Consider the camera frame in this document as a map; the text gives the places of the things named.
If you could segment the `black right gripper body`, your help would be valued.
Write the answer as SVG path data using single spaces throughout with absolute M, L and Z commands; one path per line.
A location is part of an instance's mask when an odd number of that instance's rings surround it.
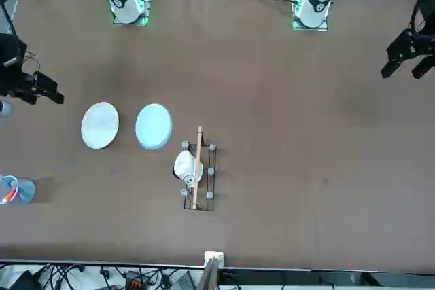
M 22 70 L 27 45 L 12 34 L 1 34 L 1 96 L 35 104 L 33 75 Z

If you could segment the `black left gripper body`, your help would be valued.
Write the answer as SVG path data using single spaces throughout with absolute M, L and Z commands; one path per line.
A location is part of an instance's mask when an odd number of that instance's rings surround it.
M 389 62 L 403 62 L 434 54 L 434 35 L 404 29 L 387 47 Z

